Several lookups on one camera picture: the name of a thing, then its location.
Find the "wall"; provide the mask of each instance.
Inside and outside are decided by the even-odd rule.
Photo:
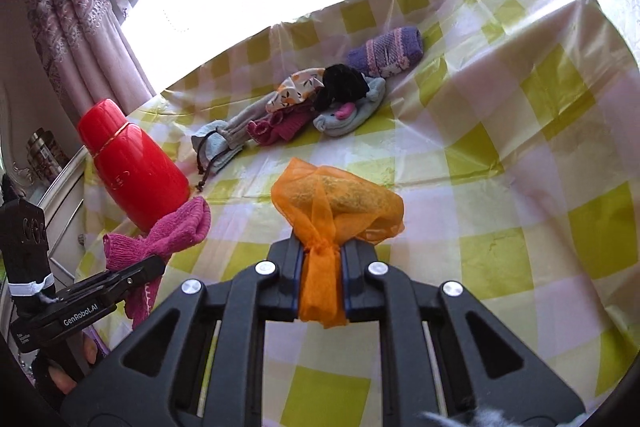
[[[0,82],[8,95],[11,147],[18,167],[27,166],[25,145],[38,127],[51,130],[69,157],[80,149],[78,133],[40,64],[24,0],[0,0]]]

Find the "pink curtain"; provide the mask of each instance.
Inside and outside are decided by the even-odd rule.
[[[43,67],[74,123],[101,99],[129,114],[154,95],[110,0],[30,0],[29,20]]]

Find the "checkered tablecloth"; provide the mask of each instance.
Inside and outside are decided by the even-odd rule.
[[[406,24],[420,28],[424,58],[388,80],[355,133],[310,125],[290,143],[246,147],[207,182],[207,239],[174,255],[159,300],[189,277],[231,279],[289,236],[270,188],[296,156],[400,194],[406,230],[380,258],[421,282],[461,281],[594,405],[640,343],[640,75],[595,0],[348,0],[233,46],[130,120],[196,184],[194,130]],[[136,233],[91,162],[85,184],[93,244],[80,278],[104,268],[105,231]],[[122,308],[98,330],[117,344]],[[373,427],[380,406],[376,324],[268,324],[265,425]]]

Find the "triangular cutout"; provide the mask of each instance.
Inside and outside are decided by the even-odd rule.
[[[148,377],[156,377],[174,335],[180,312],[171,310],[137,343],[122,360],[125,367]]]
[[[495,380],[522,369],[522,358],[478,314],[468,312],[466,321],[489,378]]]

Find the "white strap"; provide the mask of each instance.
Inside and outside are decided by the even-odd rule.
[[[44,290],[44,288],[48,288],[54,282],[55,279],[53,279],[53,274],[50,273],[44,278],[44,281],[40,283],[35,281],[20,284],[8,283],[9,293],[14,297],[31,297]]]

